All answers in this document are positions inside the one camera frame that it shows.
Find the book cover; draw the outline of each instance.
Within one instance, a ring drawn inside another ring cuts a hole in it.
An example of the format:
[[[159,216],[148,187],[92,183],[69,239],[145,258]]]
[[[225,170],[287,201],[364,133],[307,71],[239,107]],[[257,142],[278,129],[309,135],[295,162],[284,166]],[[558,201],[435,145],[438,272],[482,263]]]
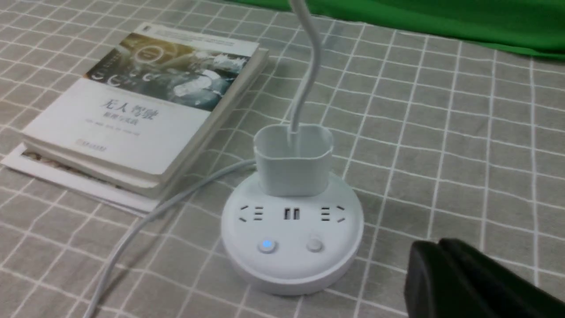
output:
[[[257,48],[143,23],[33,120],[24,137],[159,176]]]

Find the book title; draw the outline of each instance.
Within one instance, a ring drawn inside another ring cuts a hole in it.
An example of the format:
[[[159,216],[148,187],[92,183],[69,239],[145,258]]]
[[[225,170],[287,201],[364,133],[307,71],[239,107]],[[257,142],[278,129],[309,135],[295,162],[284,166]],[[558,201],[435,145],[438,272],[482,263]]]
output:
[[[132,125],[137,125],[139,120],[152,121],[159,115],[157,109],[149,109],[113,98],[102,104],[101,107],[108,110],[104,113],[104,117]]]

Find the publisher logo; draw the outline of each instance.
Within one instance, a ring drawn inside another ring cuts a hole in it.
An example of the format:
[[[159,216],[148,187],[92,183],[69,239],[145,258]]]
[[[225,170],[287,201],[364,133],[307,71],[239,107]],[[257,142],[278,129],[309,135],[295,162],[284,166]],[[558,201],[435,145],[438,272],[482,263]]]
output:
[[[92,149],[92,150],[96,150],[96,151],[100,151],[100,152],[106,151],[106,147],[104,147],[102,145],[92,144],[89,141],[86,141],[84,139],[77,139],[75,143],[77,145],[81,146],[81,147],[87,147],[87,148]]]

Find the white cable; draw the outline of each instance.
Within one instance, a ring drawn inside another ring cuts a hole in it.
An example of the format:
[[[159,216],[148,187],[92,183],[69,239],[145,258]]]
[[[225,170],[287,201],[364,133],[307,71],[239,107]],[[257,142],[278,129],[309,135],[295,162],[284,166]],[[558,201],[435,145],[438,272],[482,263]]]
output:
[[[98,286],[96,286],[96,290],[94,291],[94,295],[92,296],[90,305],[88,306],[88,309],[86,310],[82,318],[94,317],[93,316],[94,311],[96,310],[96,307],[100,302],[100,297],[102,296],[102,293],[104,292],[104,289],[108,284],[108,280],[110,279],[110,274],[112,273],[112,270],[116,266],[116,263],[120,259],[120,256],[122,255],[126,247],[128,247],[128,245],[133,240],[133,238],[137,235],[137,233],[139,233],[139,231],[141,231],[141,229],[145,225],[167,213],[170,207],[177,204],[180,200],[184,199],[188,195],[192,194],[194,191],[208,184],[209,182],[214,181],[220,177],[223,177],[224,175],[229,174],[237,169],[253,164],[255,164],[255,160],[244,160],[234,165],[231,165],[229,167],[225,167],[223,169],[218,170],[208,178],[197,182],[187,190],[165,201],[162,205],[158,206],[157,209],[155,209],[153,212],[149,213],[146,217],[144,217],[143,220],[141,220],[141,222],[139,222],[135,227],[131,228],[126,234],[124,234],[124,236],[121,238],[118,244],[118,247],[113,251],[112,255],[108,259],[106,268],[104,269],[104,272],[102,274],[102,278],[98,281]]]
[[[310,93],[310,90],[312,89],[312,86],[314,85],[314,81],[318,75],[318,71],[320,70],[322,45],[321,45],[320,35],[318,34],[316,27],[314,26],[314,22],[312,21],[310,11],[306,6],[305,0],[289,0],[289,3],[292,10],[298,17],[298,20],[300,21],[302,28],[308,35],[310,44],[312,46],[312,51],[310,54],[310,65],[308,67],[308,70],[306,71],[304,79],[300,82],[300,85],[298,86],[298,89],[294,96],[290,126],[288,129],[289,145],[295,149],[298,149],[298,124],[300,121],[300,115],[301,115],[302,107],[304,106],[304,102],[306,101],[306,97]],[[116,263],[118,262],[124,250],[128,247],[128,245],[133,240],[133,238],[137,235],[137,233],[139,233],[139,231],[141,231],[141,229],[145,225],[165,214],[170,207],[177,204],[180,200],[192,194],[194,191],[198,190],[207,183],[215,179],[218,179],[220,177],[223,177],[224,175],[231,173],[239,168],[252,165],[254,163],[255,160],[246,160],[217,171],[208,178],[196,183],[191,188],[167,200],[165,203],[157,207],[157,209],[155,209],[153,212],[149,213],[149,215],[143,218],[143,220],[141,220],[141,222],[139,222],[135,227],[131,228],[126,234],[124,234],[124,236],[122,237],[122,239],[118,244],[118,247],[113,251],[112,255],[108,259],[106,268],[102,273],[101,279],[98,281],[98,286],[94,291],[94,295],[92,296],[90,305],[88,306],[88,309],[86,310],[83,318],[93,318],[94,311],[96,310],[96,307],[100,302],[100,298],[102,297],[102,293],[104,292],[104,289],[108,284],[108,280],[110,279],[110,274],[112,273],[112,270],[116,266]]]
[[[318,71],[320,70],[322,45],[320,35],[316,30],[316,27],[314,26],[312,16],[310,15],[310,11],[306,6],[305,0],[289,0],[289,3],[292,11],[294,11],[296,16],[298,17],[302,28],[308,35],[308,39],[310,40],[310,45],[312,47],[310,53],[310,65],[308,67],[308,70],[306,71],[304,78],[298,86],[296,94],[294,95],[290,126],[288,129],[289,146],[297,149],[298,124],[300,123],[300,114],[302,111],[302,106],[304,106],[304,102],[306,101],[306,97],[310,93],[310,90],[312,89],[314,81],[316,80],[316,77],[318,75]]]

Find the black object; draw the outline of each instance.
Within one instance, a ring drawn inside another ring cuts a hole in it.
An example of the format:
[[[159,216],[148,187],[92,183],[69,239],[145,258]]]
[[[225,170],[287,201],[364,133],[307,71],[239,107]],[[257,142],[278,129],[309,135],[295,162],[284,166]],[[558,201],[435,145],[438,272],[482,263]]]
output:
[[[565,303],[459,239],[412,244],[404,296],[410,318],[565,317]]]

